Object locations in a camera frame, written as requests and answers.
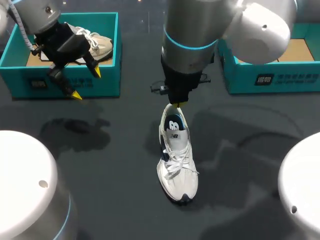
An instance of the shoe sole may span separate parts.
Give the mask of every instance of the shoe sole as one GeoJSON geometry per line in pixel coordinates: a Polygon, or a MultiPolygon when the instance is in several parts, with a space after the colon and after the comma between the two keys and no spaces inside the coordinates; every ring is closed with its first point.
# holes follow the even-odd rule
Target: shoe sole
{"type": "MultiPolygon", "coordinates": [[[[161,145],[161,126],[159,125],[159,143],[161,145]]],[[[160,166],[161,166],[161,159],[159,161],[159,163],[157,164],[156,166],[156,173],[158,175],[158,178],[159,178],[159,182],[161,184],[161,187],[166,195],[166,197],[171,201],[173,202],[174,204],[179,204],[179,205],[186,205],[188,203],[190,203],[192,201],[192,198],[189,198],[189,196],[187,194],[183,194],[182,195],[182,198],[180,200],[176,200],[173,196],[170,195],[170,193],[167,191],[167,189],[165,188],[162,180],[161,180],[161,176],[160,176],[160,166]]]]}

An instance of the white sneaker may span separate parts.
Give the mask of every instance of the white sneaker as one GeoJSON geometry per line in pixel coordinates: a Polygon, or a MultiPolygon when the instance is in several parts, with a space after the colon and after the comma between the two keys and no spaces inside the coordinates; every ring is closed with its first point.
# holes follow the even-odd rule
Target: white sneaker
{"type": "Polygon", "coordinates": [[[198,172],[192,155],[189,128],[180,108],[168,104],[159,126],[161,159],[157,165],[160,183],[175,202],[188,203],[198,190],[198,172]]]}
{"type": "MultiPolygon", "coordinates": [[[[114,46],[113,41],[110,38],[100,36],[96,32],[90,32],[89,30],[79,26],[72,26],[70,24],[68,25],[75,34],[85,36],[85,38],[90,43],[89,52],[95,60],[97,60],[98,62],[102,62],[112,58],[114,46]]],[[[43,52],[40,55],[40,59],[42,61],[49,61],[49,59],[43,52]]],[[[83,58],[79,58],[75,62],[78,64],[86,64],[83,58]]]]}

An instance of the robotic arm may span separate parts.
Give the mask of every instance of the robotic arm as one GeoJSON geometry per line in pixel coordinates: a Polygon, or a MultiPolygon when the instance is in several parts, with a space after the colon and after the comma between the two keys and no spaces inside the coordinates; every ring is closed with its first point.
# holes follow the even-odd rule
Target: robotic arm
{"type": "Polygon", "coordinates": [[[215,42],[250,64],[270,63],[286,51],[302,0],[168,0],[161,63],[172,104],[188,101],[213,63],[215,42]]]}
{"type": "Polygon", "coordinates": [[[64,67],[83,58],[92,75],[100,78],[99,65],[91,56],[84,35],[76,35],[67,23],[59,23],[60,9],[51,0],[0,0],[0,33],[7,26],[7,11],[18,24],[22,37],[33,55],[41,51],[53,62],[50,80],[70,97],[82,99],[63,76],[64,67]],[[28,39],[35,35],[35,49],[28,39]]]}

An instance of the blue light ring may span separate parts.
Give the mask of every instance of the blue light ring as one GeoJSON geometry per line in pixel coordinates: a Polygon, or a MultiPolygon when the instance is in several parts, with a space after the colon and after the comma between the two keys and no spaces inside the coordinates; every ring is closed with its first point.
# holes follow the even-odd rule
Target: blue light ring
{"type": "Polygon", "coordinates": [[[211,46],[214,45],[214,44],[216,43],[216,41],[217,41],[217,40],[215,40],[214,42],[212,42],[212,43],[210,43],[210,44],[208,44],[208,45],[206,45],[206,46],[199,46],[199,47],[185,46],[185,45],[182,45],[182,44],[176,42],[175,40],[173,40],[173,39],[169,36],[169,34],[167,33],[167,31],[166,31],[165,28],[163,28],[163,31],[164,31],[166,37],[167,37],[173,44],[177,45],[177,46],[180,47],[180,48],[187,49],[187,50],[203,50],[203,49],[206,49],[206,48],[211,47],[211,46]]]}

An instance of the shoe tongue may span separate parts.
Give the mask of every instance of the shoe tongue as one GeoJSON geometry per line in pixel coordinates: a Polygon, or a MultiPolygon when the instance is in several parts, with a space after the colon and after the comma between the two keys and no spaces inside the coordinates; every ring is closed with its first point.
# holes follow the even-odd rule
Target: shoe tongue
{"type": "Polygon", "coordinates": [[[70,29],[72,30],[72,32],[74,33],[74,34],[76,34],[77,33],[77,28],[75,27],[75,26],[72,26],[72,25],[70,25],[69,23],[67,23],[68,25],[69,25],[69,27],[70,27],[70,29]]]}
{"type": "Polygon", "coordinates": [[[181,151],[188,144],[187,130],[166,130],[166,140],[173,151],[181,151]]]}

